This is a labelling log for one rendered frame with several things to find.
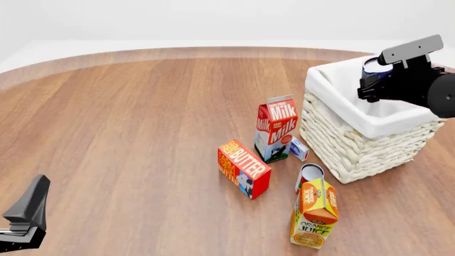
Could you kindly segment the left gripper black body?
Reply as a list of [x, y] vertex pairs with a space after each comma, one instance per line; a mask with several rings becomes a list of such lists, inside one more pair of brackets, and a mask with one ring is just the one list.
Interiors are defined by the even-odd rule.
[[10, 223], [10, 228], [0, 229], [0, 252], [38, 249], [46, 232], [30, 223]]

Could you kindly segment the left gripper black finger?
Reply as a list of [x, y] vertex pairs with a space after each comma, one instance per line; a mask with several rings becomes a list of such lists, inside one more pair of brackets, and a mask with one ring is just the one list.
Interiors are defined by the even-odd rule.
[[10, 221], [10, 225], [27, 225], [46, 230], [46, 200], [49, 188], [49, 178], [38, 174], [3, 217]]

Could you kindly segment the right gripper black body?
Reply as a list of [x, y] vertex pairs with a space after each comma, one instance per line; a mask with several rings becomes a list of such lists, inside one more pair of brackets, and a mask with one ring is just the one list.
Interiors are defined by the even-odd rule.
[[369, 103], [393, 100], [391, 77], [391, 70], [387, 72], [366, 72], [363, 70], [360, 87], [357, 89], [358, 97]]

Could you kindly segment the blue soup can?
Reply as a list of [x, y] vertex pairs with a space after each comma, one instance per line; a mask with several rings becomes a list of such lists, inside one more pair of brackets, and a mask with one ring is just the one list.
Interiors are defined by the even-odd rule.
[[375, 82], [391, 74], [393, 65], [379, 64], [379, 57], [367, 59], [362, 66], [362, 79], [365, 82]]

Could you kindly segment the white woven basket with liner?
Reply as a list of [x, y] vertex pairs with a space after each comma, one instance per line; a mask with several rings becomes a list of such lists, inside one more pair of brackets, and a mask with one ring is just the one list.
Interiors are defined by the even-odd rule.
[[444, 125], [427, 108], [358, 98], [369, 56], [317, 65], [306, 74], [300, 135], [341, 183], [411, 161]]

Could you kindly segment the grey plate on black stalk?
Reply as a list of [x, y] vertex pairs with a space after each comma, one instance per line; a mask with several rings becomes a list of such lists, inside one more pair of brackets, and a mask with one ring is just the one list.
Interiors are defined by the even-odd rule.
[[431, 65], [430, 53], [444, 47], [439, 34], [386, 48], [378, 56], [380, 65], [402, 65], [404, 69]]

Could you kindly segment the small blue and white box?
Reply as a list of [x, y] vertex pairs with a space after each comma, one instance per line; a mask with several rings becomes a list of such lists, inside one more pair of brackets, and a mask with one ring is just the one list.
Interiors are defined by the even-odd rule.
[[309, 149], [296, 137], [292, 137], [289, 150], [300, 161], [306, 161], [308, 158]]

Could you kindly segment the red and white milk carton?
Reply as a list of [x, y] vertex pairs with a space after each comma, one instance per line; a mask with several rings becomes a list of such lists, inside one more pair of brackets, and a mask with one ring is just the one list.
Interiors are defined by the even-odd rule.
[[273, 97], [259, 106], [255, 149], [265, 163], [288, 157], [298, 119], [293, 95]]

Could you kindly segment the red can with white lid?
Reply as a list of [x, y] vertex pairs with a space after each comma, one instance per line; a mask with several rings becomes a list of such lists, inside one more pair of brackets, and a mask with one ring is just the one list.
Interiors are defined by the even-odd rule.
[[324, 178], [323, 169], [320, 166], [318, 166], [317, 164], [304, 164], [301, 167], [301, 169], [299, 171], [299, 175], [297, 177], [297, 181], [296, 181], [296, 185], [295, 185], [296, 194], [299, 194], [303, 183], [306, 183], [308, 181], [313, 181], [318, 178]]

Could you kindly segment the orange juice carton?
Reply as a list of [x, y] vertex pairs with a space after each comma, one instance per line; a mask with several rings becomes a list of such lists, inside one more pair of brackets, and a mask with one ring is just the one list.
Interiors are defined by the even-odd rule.
[[320, 249], [338, 221], [336, 191], [317, 178], [302, 183], [290, 220], [290, 241]]

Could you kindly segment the red butter box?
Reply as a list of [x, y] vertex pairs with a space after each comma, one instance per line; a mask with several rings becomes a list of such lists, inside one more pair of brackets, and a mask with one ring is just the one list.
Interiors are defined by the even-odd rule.
[[218, 148], [218, 168], [250, 200], [269, 188], [272, 168], [236, 139]]

